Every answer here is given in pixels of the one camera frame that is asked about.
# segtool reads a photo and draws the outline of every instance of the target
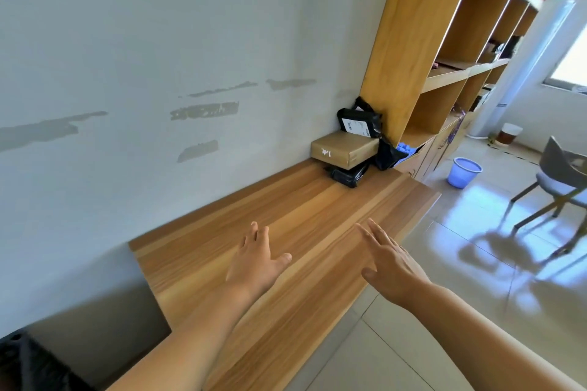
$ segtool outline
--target chair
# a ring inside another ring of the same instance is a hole
[[[558,217],[566,203],[583,207],[587,212],[587,156],[563,150],[554,136],[551,136],[540,158],[540,169],[541,171],[536,174],[536,182],[514,196],[510,204],[513,205],[538,186],[552,195],[554,201],[515,224],[514,232],[549,210],[555,209],[552,216]],[[569,254],[579,239],[585,235],[587,235],[587,213],[573,238],[556,250],[552,256]]]

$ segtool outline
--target wooden table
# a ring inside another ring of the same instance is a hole
[[[401,240],[440,194],[396,170],[371,167],[357,188],[307,160],[130,243],[165,318],[177,328],[223,283],[252,221],[293,262],[228,339],[205,390],[282,390],[366,286],[371,264],[355,222],[372,217]]]

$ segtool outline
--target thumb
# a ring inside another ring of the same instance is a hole
[[[283,271],[288,268],[291,261],[292,261],[291,254],[281,254],[280,256],[278,256],[275,259],[274,263],[275,263],[275,267],[277,269],[277,276],[280,276],[281,274],[283,274]]]
[[[371,286],[375,287],[375,282],[377,282],[377,272],[369,267],[363,268],[361,270],[361,275],[363,278],[369,283]]]

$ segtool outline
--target blue trash can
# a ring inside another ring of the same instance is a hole
[[[465,188],[483,168],[467,158],[455,158],[447,181],[453,187]]]

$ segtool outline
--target white label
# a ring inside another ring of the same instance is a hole
[[[371,137],[369,134],[369,127],[364,120],[352,120],[342,118],[342,124],[345,125],[345,130],[355,135]]]

